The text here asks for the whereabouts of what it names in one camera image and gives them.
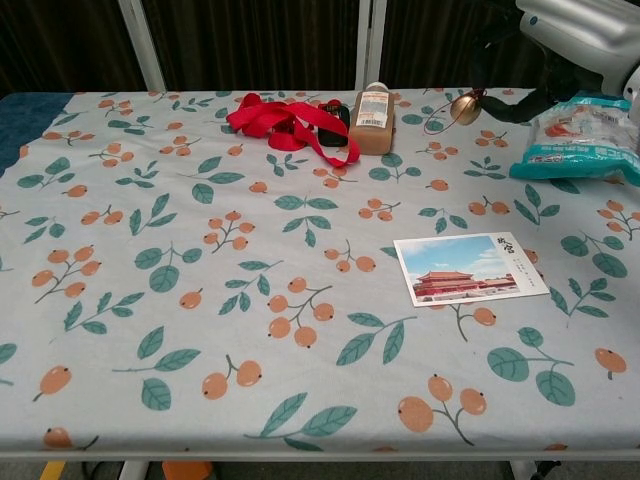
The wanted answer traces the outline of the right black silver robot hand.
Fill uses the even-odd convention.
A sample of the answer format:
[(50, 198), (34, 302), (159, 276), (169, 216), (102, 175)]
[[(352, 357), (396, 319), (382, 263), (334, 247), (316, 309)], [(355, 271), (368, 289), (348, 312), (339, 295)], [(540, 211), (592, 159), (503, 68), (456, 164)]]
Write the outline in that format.
[[(500, 20), (473, 41), (472, 96), (495, 119), (523, 123), (580, 91), (621, 97), (639, 123), (639, 7), (626, 1), (491, 1)], [(490, 49), (517, 34), (544, 53), (543, 82), (516, 104), (485, 94)]]

